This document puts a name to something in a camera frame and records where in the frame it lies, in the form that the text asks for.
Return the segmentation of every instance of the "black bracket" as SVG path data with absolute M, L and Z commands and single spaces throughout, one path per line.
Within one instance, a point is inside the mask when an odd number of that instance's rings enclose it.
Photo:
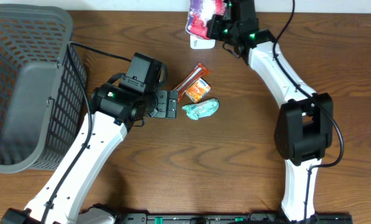
M 333 115 L 329 94 L 315 94 L 313 98 Z M 311 121 L 303 122 L 303 115 L 312 117 Z M 292 100 L 280 107 L 274 138 L 282 158 L 299 166 L 304 161 L 324 157 L 332 143 L 332 124 L 312 99 Z

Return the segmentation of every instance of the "snack package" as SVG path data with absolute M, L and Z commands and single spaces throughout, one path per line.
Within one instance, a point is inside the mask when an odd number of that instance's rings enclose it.
M 218 107 L 218 100 L 210 99 L 202 103 L 183 106 L 183 110 L 186 111 L 186 115 L 189 118 L 191 118 L 192 120 L 198 120 L 199 118 L 211 116 L 218 110 Z
M 190 35 L 209 40 L 208 21 L 214 14 L 224 15 L 225 10 L 226 3 L 222 0 L 191 0 L 185 31 Z
M 176 88 L 173 90 L 178 92 L 178 102 L 181 101 L 185 91 L 200 77 L 209 75 L 210 71 L 202 64 L 198 63 L 198 65 L 193 69 L 193 71 L 188 75 L 188 77 L 182 81 Z
M 200 99 L 204 97 L 209 91 L 210 85 L 202 78 L 198 78 L 185 92 L 194 103 L 199 103 Z

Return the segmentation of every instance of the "orange snack package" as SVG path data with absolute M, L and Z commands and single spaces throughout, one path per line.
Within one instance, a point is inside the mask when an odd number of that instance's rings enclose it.
M 178 102 L 183 98 L 185 91 L 192 85 L 194 82 L 204 76 L 209 75 L 210 71 L 202 64 L 198 63 L 198 65 L 193 69 L 193 71 L 188 75 L 188 77 L 182 81 L 176 88 L 173 90 L 178 92 Z
M 191 98 L 194 103 L 198 103 L 209 91 L 210 85 L 202 78 L 198 78 L 189 89 L 186 90 L 185 94 Z

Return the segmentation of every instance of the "gray plastic basket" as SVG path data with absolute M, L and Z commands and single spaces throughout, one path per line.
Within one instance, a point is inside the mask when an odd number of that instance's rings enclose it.
M 55 169 L 74 141 L 83 99 L 66 56 L 72 30 L 63 9 L 0 4 L 0 172 Z

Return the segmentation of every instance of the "white tag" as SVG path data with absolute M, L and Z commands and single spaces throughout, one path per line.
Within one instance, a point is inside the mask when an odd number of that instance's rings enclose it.
M 216 40 L 199 39 L 193 35 L 190 35 L 190 37 L 192 49 L 211 49 L 216 45 Z

